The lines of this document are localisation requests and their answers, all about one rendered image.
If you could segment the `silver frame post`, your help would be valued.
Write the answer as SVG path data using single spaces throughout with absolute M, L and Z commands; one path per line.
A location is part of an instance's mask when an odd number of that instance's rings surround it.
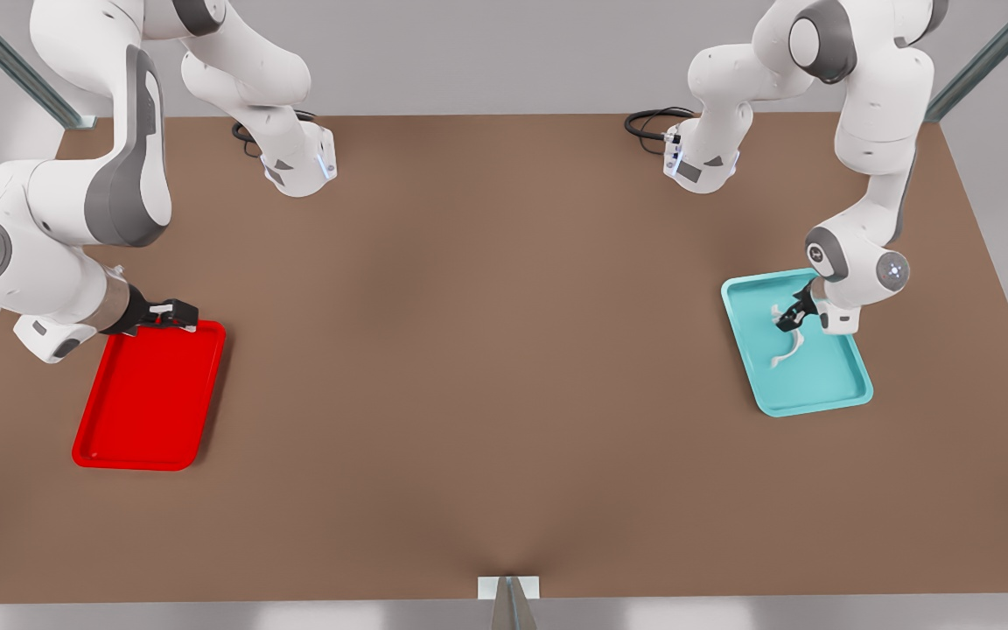
M 0 35 L 0 69 L 66 130 L 95 127 L 94 115 L 81 115 L 15 48 Z
M 957 104 L 963 102 L 973 89 L 993 69 L 1008 57 L 1008 23 L 1004 25 L 951 80 L 928 104 L 925 123 L 939 123 Z
M 540 598 L 539 577 L 479 577 L 479 599 L 491 599 L 491 630 L 537 630 L 531 599 Z

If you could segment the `red rectangular tray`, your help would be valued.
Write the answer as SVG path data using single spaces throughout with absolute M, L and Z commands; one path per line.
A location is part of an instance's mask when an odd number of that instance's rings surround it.
M 109 336 L 73 442 L 77 466 L 180 471 L 199 455 L 227 330 L 141 327 Z

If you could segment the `teal rectangular tray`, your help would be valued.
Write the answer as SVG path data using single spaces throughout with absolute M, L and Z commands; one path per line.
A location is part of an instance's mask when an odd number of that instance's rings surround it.
M 784 333 L 775 316 L 815 278 L 812 269 L 736 276 L 721 287 L 753 399 L 765 414 L 788 417 L 871 401 L 873 386 L 851 336 L 823 333 L 817 318 Z

